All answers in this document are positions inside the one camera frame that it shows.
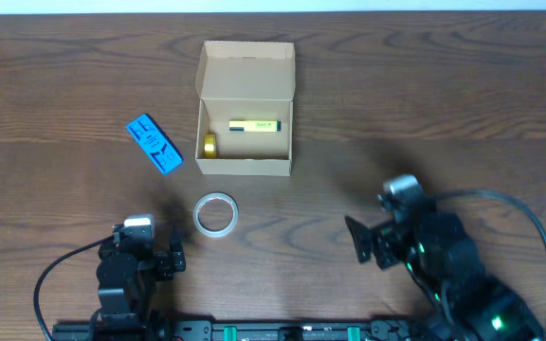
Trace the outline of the yellow highlighter pen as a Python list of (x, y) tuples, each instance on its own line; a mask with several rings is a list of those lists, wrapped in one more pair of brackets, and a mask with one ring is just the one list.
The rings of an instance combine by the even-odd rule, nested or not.
[(237, 132), (276, 133), (282, 129), (282, 123), (278, 120), (231, 120), (228, 128)]

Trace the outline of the small yellow tape roll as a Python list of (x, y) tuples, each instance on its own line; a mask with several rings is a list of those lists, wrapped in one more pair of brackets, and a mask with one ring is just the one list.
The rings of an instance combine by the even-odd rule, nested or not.
[(215, 159), (217, 157), (216, 136), (208, 134), (204, 137), (204, 156), (207, 159)]

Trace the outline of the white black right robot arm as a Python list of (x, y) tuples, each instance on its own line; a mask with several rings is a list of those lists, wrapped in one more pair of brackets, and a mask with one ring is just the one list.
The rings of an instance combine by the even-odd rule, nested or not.
[(488, 272), (455, 213), (432, 212), (367, 227), (347, 216), (359, 262), (403, 264), (435, 314), (410, 327), (413, 340), (542, 340), (524, 300)]

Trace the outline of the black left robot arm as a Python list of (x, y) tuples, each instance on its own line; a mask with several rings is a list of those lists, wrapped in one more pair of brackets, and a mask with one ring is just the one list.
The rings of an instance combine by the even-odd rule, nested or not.
[(159, 281), (186, 270), (179, 234), (173, 231), (169, 248), (154, 251), (153, 230), (116, 224), (113, 237), (99, 249), (97, 268), (101, 317), (113, 330), (141, 330), (151, 324), (151, 301)]

